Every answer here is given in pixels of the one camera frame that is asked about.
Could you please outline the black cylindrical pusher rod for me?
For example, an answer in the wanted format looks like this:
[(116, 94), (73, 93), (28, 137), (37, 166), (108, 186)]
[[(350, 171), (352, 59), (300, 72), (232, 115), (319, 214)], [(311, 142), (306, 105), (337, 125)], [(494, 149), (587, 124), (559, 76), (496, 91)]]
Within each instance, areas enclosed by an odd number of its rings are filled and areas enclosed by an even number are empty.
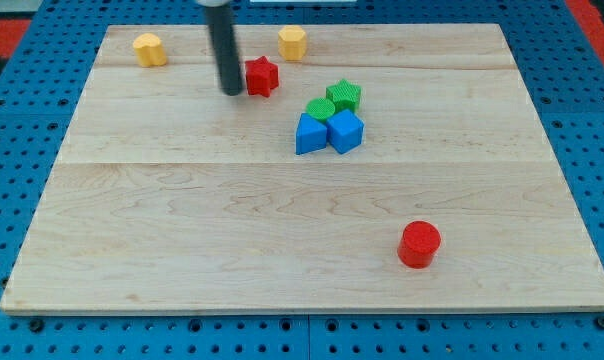
[(239, 95), (244, 89), (234, 20), (228, 2), (203, 2), (209, 38), (218, 69), (220, 88), (228, 96)]

